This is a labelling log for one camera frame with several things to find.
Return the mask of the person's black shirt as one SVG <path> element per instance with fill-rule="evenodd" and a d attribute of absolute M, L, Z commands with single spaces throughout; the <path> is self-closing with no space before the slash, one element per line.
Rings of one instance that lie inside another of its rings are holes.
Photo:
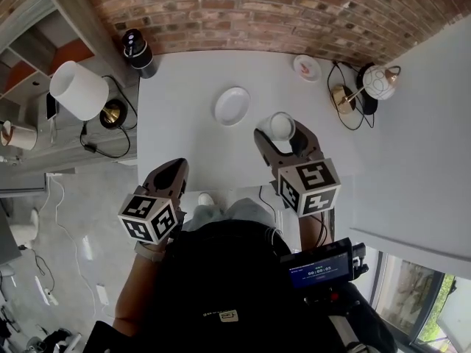
<path fill-rule="evenodd" d="M 209 223 L 153 249 L 165 257 L 142 329 L 98 321 L 83 353 L 398 353 L 353 283 L 293 288 L 289 249 L 263 224 Z"/>

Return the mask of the white smartphone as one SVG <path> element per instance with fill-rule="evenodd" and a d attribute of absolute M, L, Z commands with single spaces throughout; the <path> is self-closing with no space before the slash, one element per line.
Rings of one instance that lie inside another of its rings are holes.
<path fill-rule="evenodd" d="M 54 119 L 58 113 L 57 100 L 50 94 L 46 94 L 46 119 L 48 121 Z"/>

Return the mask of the small round plate red print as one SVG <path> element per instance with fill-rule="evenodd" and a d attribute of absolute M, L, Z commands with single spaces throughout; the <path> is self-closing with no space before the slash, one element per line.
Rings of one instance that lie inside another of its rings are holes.
<path fill-rule="evenodd" d="M 322 78 L 320 64 L 308 55 L 298 55 L 294 58 L 293 69 L 295 73 L 307 82 L 318 82 Z"/>

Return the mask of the person's right forearm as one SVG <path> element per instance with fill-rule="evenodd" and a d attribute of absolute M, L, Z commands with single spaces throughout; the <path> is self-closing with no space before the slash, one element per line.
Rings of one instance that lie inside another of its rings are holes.
<path fill-rule="evenodd" d="M 323 213 L 299 219 L 300 243 L 303 251 L 315 249 L 333 242 Z"/>

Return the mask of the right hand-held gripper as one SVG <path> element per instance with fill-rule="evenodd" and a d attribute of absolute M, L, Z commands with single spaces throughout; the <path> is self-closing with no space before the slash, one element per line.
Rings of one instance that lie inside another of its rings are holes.
<path fill-rule="evenodd" d="M 341 182 L 333 161 L 324 157 L 317 136 L 299 121 L 294 123 L 294 153 L 282 153 L 259 129 L 253 137 L 265 164 L 272 169 L 277 195 L 302 218 L 333 209 Z"/>

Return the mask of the white power strip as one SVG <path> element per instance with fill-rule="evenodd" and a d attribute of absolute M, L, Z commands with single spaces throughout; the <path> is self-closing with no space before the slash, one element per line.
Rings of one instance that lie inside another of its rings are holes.
<path fill-rule="evenodd" d="M 41 297 L 44 301 L 44 303 L 48 306 L 54 305 L 57 306 L 59 303 L 55 296 L 52 294 L 52 292 L 48 289 L 42 286 L 38 276 L 35 276 L 35 283 L 38 287 L 38 290 L 40 291 Z"/>

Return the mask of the white shade brass table lamp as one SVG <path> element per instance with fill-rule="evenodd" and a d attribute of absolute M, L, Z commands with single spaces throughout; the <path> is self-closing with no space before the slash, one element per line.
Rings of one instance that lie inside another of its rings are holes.
<path fill-rule="evenodd" d="M 127 107 L 110 98 L 107 81 L 74 61 L 63 63 L 55 71 L 49 93 L 81 121 L 99 117 L 106 129 L 121 127 L 126 121 Z"/>

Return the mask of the black chest-mounted monitor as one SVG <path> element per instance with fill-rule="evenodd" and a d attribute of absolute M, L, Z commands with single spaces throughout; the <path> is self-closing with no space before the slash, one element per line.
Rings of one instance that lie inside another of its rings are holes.
<path fill-rule="evenodd" d="M 351 282 L 365 274 L 364 243 L 352 244 L 344 238 L 314 249 L 281 257 L 280 264 L 293 288 L 333 287 Z"/>

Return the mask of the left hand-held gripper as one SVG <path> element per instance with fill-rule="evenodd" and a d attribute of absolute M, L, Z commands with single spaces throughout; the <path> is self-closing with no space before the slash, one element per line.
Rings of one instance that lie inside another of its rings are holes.
<path fill-rule="evenodd" d="M 188 172 L 185 158 L 168 161 L 151 171 L 143 185 L 127 195 L 118 218 L 130 238 L 142 243 L 160 243 L 182 227 L 185 212 L 180 209 L 180 199 Z"/>

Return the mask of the patterned globe brass table lamp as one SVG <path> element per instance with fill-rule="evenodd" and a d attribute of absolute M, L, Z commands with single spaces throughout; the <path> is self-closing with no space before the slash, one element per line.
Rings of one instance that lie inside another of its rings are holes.
<path fill-rule="evenodd" d="M 395 92 L 395 86 L 402 68 L 398 65 L 390 67 L 374 65 L 370 67 L 363 77 L 363 86 L 355 92 L 346 85 L 335 85 L 330 92 L 330 99 L 334 108 L 343 115 L 353 113 L 356 108 L 364 113 L 361 91 L 365 90 L 372 98 L 378 101 L 389 99 Z"/>

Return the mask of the window with dark frame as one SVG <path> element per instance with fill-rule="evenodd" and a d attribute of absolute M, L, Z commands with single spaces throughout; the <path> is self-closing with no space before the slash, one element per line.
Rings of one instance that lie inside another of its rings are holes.
<path fill-rule="evenodd" d="M 400 353 L 471 353 L 471 279 L 379 252 L 370 304 Z"/>

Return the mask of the person's grey trousers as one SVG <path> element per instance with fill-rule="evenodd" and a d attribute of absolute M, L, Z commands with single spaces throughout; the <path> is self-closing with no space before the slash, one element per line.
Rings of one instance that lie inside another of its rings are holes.
<path fill-rule="evenodd" d="M 198 205 L 193 218 L 183 224 L 182 231 L 197 231 L 206 224 L 220 221 L 252 221 L 267 227 L 276 227 L 274 218 L 262 206 L 250 198 L 244 198 L 236 201 L 227 210 L 223 210 L 216 203 L 211 206 Z"/>

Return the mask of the white saucer plate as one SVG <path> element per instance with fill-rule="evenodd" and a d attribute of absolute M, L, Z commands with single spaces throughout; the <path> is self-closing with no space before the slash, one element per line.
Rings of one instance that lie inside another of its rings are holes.
<path fill-rule="evenodd" d="M 233 126 L 247 114 L 251 97 L 240 87 L 233 87 L 223 92 L 214 106 L 214 118 L 222 126 Z"/>

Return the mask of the grey wooden shelf unit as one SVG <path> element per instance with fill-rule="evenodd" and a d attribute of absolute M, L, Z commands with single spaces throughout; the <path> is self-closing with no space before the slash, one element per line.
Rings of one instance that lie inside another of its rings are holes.
<path fill-rule="evenodd" d="M 59 171 L 108 160 L 137 157 L 138 75 L 119 54 L 89 0 L 19 0 L 0 19 L 0 121 L 36 127 L 31 150 L 8 149 L 18 157 L 14 174 Z M 59 109 L 57 137 L 51 139 L 46 120 L 46 93 L 52 74 L 67 60 L 76 60 L 103 76 L 110 95 L 128 107 L 127 132 L 107 130 L 98 118 L 88 123 L 85 141 L 104 153 L 85 150 L 79 140 L 82 122 Z"/>

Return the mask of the black and grey flask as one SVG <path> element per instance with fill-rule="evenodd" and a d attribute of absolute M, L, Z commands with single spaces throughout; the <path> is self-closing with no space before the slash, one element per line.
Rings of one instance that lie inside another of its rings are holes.
<path fill-rule="evenodd" d="M 129 29 L 121 39 L 124 56 L 138 72 L 140 78 L 149 79 L 157 72 L 157 66 L 149 44 L 138 29 Z"/>

